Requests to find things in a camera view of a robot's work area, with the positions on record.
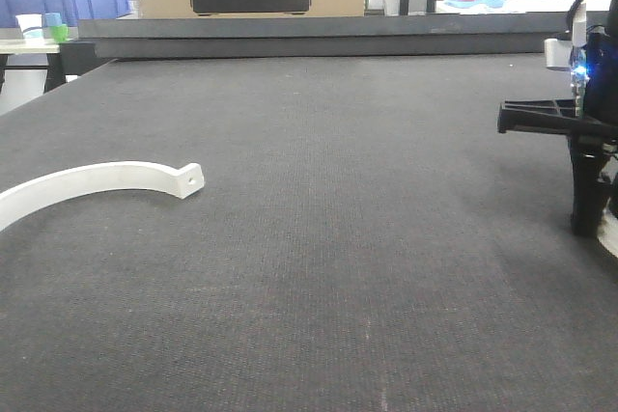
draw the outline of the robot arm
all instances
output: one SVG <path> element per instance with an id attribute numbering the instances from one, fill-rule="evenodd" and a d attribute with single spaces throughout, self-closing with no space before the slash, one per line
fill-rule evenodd
<path id="1" fill-rule="evenodd" d="M 567 136 L 574 181 L 572 230 L 597 236 L 605 208 L 618 214 L 618 177 L 612 185 L 603 171 L 618 151 L 618 0 L 612 0 L 604 28 L 588 32 L 585 0 L 574 2 L 567 24 L 567 33 L 546 41 L 546 58 L 549 69 L 571 72 L 573 99 L 506 101 L 498 131 Z"/>

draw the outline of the white curved plastic piece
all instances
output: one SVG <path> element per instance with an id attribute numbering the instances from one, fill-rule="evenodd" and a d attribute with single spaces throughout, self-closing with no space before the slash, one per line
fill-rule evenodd
<path id="1" fill-rule="evenodd" d="M 184 199 L 204 184 L 202 168 L 195 163 L 174 169 L 156 163 L 123 161 L 68 169 L 0 193 L 0 232 L 44 207 L 92 193 L 154 190 Z"/>
<path id="2" fill-rule="evenodd" d="M 597 238 L 609 253 L 618 258 L 618 219 L 608 209 L 601 219 Z"/>

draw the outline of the green cup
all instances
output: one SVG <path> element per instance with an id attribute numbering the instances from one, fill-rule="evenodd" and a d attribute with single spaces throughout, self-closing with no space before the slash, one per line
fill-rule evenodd
<path id="1" fill-rule="evenodd" d="M 69 38 L 69 26 L 61 24 L 60 26 L 50 26 L 49 33 L 56 43 L 66 42 Z"/>

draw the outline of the gray felt mat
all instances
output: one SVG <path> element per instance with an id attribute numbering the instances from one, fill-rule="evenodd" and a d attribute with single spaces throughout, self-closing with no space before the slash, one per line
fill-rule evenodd
<path id="1" fill-rule="evenodd" d="M 568 228 L 540 56 L 113 63 L 0 118 L 0 190 L 199 162 L 0 233 L 0 411 L 618 410 L 618 265 Z"/>

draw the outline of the black table leg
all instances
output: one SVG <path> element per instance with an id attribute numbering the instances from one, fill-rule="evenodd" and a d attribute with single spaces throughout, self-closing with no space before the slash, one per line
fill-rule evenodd
<path id="1" fill-rule="evenodd" d="M 45 92 L 54 90 L 67 83 L 65 70 L 59 53 L 47 54 L 47 78 L 45 79 Z"/>
<path id="2" fill-rule="evenodd" d="M 4 68 L 8 59 L 9 55 L 0 54 L 0 92 L 2 92 L 2 85 L 4 84 Z"/>

